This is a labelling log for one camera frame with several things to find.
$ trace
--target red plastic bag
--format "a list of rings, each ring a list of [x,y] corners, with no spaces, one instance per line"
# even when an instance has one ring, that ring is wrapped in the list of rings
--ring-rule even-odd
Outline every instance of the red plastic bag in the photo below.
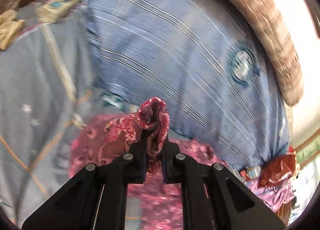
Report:
[[[276,158],[267,163],[259,178],[259,187],[279,185],[292,177],[296,168],[296,155],[293,153]]]

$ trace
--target blue striped fabric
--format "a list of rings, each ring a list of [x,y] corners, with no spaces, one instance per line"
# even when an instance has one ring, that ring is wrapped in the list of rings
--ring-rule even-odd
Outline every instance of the blue striped fabric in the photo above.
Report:
[[[88,0],[99,84],[158,96],[171,128],[240,169],[285,153],[284,103],[265,51],[228,0]]]

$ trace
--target red patterned cloth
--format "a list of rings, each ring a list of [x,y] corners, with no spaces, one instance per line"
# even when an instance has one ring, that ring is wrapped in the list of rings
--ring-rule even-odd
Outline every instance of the red patterned cloth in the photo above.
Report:
[[[96,115],[71,145],[69,176],[73,177],[88,163],[98,166],[111,163],[113,159],[127,152],[132,143],[140,140],[142,129],[152,130],[147,140],[147,153],[152,158],[147,171],[149,180],[143,185],[128,186],[128,196],[141,200],[141,229],[182,229],[180,184],[163,183],[161,163],[157,160],[169,130],[166,105],[159,98],[144,102],[135,114]],[[170,141],[177,143],[182,153],[193,157],[199,163],[212,165],[220,162],[227,166],[208,144],[196,140]]]

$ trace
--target power strip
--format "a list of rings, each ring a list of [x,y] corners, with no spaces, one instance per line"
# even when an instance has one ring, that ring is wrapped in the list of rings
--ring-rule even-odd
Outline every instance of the power strip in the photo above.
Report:
[[[52,0],[38,8],[38,17],[41,21],[56,23],[66,16],[71,8],[82,0]]]

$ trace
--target silver bolt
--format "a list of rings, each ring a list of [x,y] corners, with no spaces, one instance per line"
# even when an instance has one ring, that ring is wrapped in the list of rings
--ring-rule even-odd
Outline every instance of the silver bolt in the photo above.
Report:
[[[222,170],[223,169],[223,165],[221,163],[215,163],[213,165],[213,167],[216,169],[216,170]]]
[[[126,153],[123,155],[123,158],[127,161],[131,160],[133,158],[133,155],[131,153]]]
[[[85,169],[87,171],[93,171],[95,168],[96,168],[96,165],[94,165],[93,163],[90,163],[87,166],[85,166]]]
[[[186,156],[185,156],[183,153],[178,153],[178,154],[176,155],[176,158],[177,158],[178,160],[183,161],[183,160],[186,158]]]

